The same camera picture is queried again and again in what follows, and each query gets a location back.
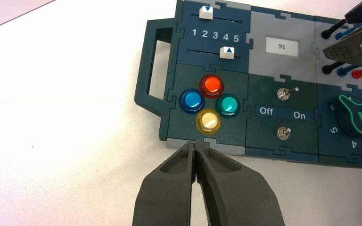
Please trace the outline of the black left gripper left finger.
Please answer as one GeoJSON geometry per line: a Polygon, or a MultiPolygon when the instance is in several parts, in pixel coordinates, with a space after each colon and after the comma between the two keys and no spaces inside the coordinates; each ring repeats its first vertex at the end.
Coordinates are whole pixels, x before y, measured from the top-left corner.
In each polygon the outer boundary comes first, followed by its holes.
{"type": "Polygon", "coordinates": [[[143,179],[132,225],[190,225],[195,158],[195,144],[189,141],[143,179]]]}

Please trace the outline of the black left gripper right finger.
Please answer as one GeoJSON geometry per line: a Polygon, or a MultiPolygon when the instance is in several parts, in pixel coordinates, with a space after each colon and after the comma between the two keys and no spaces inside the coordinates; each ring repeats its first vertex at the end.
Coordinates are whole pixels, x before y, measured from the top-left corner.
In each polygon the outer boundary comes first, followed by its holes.
{"type": "Polygon", "coordinates": [[[283,226],[277,197],[257,171],[196,141],[196,173],[210,226],[283,226]]]}

